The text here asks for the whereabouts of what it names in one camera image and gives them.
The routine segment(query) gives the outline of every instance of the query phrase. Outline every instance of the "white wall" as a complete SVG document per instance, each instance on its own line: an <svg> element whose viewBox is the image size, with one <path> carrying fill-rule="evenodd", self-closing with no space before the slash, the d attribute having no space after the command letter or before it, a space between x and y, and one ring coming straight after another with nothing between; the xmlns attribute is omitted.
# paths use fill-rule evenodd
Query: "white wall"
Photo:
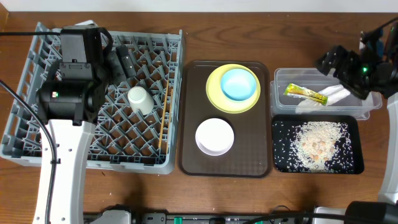
<svg viewBox="0 0 398 224"><path fill-rule="evenodd" d="M0 0L8 11L398 12L398 0Z"/></svg>

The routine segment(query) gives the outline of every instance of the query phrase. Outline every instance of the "gray dish rack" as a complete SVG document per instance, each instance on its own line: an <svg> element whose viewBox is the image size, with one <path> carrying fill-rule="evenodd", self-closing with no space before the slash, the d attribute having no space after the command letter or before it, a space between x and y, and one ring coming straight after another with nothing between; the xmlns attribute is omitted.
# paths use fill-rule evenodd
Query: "gray dish rack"
<svg viewBox="0 0 398 224"><path fill-rule="evenodd" d="M50 30L41 23L36 32ZM119 86L109 86L106 103L98 114L87 168L122 172L169 174L174 169L177 146L178 106L182 84L185 41L175 34L109 32L113 47L129 48L135 75ZM62 58L58 36L35 36L18 85L17 94L35 110L35 92L47 77L51 64ZM127 92L146 88L155 106L143 116L131 110ZM164 129L160 135L162 113ZM36 121L14 100L0 145L0 156L23 166L41 166L41 137Z"/></svg>

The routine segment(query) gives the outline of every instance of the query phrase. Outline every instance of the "wooden table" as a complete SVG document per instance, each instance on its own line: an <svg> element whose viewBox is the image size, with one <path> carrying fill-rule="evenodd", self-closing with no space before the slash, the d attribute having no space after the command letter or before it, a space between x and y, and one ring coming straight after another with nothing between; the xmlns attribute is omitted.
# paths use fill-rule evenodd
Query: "wooden table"
<svg viewBox="0 0 398 224"><path fill-rule="evenodd" d="M312 67L332 45L358 49L361 30L373 30L393 14L305 13L46 13L12 12L6 31L33 31L38 21L63 27L93 19L108 30L185 35L185 61L250 60L277 68ZM32 37L0 39L0 78L17 88ZM0 130L12 98L0 90ZM375 201L386 168L389 118L386 100L359 122L365 171L361 175L284 174L265 179L190 177L177 167L170 175L87 170L85 212L121 203L139 212L267 213L314 205L345 208L353 200ZM0 222L31 223L40 169L0 160Z"/></svg>

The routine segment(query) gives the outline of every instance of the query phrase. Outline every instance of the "yellow plate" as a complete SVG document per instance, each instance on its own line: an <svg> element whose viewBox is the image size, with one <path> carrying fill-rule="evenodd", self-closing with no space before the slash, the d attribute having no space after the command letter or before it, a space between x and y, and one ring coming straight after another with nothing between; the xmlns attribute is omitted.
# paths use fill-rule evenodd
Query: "yellow plate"
<svg viewBox="0 0 398 224"><path fill-rule="evenodd" d="M235 101L229 99L221 90L221 78L232 69L244 69L250 72L256 79L256 91L249 99L243 101ZM214 70L206 82L206 94L211 104L217 109L226 113L242 113L252 108L260 98L260 82L257 76L250 69L242 65L228 64L223 65Z"/></svg>

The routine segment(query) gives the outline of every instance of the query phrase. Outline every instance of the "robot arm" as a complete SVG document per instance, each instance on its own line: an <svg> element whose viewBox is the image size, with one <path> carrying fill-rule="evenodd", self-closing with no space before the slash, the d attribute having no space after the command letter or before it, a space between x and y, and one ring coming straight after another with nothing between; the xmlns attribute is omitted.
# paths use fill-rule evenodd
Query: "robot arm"
<svg viewBox="0 0 398 224"><path fill-rule="evenodd" d="M95 124L83 121L81 126L72 120L51 119L46 125L58 145L55 182L50 213L51 223L83 223L83 192L85 186L88 148L94 136ZM42 169L34 224L44 223L49 180L51 151L47 138L42 138Z"/></svg>
<svg viewBox="0 0 398 224"><path fill-rule="evenodd" d="M383 28L395 20L398 18L371 32L362 32L359 55L339 45L316 63L324 75L335 68L333 76L360 99L366 99L371 91L378 91L388 98L389 148L386 173L378 200L393 205L398 201L398 23L392 25L385 47L380 38Z"/></svg>
<svg viewBox="0 0 398 224"><path fill-rule="evenodd" d="M104 49L101 34L108 39ZM42 169L35 224L46 221L49 194L52 194L49 222L83 224L87 155L98 112L105 102L108 85L127 78L122 72L113 73L114 58L118 56L113 56L116 55L112 52L113 40L105 28L70 26L61 30L60 37L62 61L53 63L36 94L37 114L57 146L57 165L52 176L50 142L40 129ZM120 71L120 62L116 66ZM49 192L52 177L53 190Z"/></svg>
<svg viewBox="0 0 398 224"><path fill-rule="evenodd" d="M386 173L378 201L395 205L398 202L398 93L388 98L387 109L390 117L390 138Z"/></svg>

